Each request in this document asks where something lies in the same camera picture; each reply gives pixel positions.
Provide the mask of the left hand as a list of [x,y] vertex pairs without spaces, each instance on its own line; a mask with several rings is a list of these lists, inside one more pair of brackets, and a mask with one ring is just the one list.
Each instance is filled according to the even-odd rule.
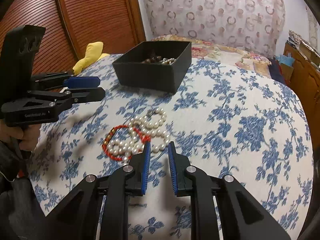
[[12,145],[11,138],[20,141],[19,147],[23,151],[33,151],[40,136],[41,124],[30,125],[25,129],[20,127],[8,127],[4,120],[1,120],[1,142]]

